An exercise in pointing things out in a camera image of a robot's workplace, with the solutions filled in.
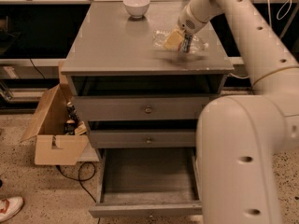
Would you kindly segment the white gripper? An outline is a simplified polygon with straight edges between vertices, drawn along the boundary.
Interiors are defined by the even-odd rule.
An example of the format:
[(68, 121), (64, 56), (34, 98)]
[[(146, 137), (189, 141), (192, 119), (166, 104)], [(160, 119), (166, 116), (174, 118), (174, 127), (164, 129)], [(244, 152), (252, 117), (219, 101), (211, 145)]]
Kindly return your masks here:
[[(187, 5), (178, 16), (178, 27), (187, 35), (194, 35), (206, 26), (205, 21), (199, 21), (194, 17), (190, 6)], [(184, 41), (184, 32), (174, 29), (164, 41), (164, 47), (169, 50), (179, 50), (179, 46)]]

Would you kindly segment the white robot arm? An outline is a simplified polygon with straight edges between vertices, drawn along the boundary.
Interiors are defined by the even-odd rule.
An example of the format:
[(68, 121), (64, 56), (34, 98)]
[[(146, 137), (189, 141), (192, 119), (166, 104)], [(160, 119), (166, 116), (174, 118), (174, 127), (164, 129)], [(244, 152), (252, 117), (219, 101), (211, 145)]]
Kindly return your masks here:
[(223, 14), (251, 95), (223, 96), (201, 112), (196, 166), (204, 224), (282, 224), (275, 152), (298, 145), (299, 66), (250, 0), (192, 0), (167, 40), (180, 44)]

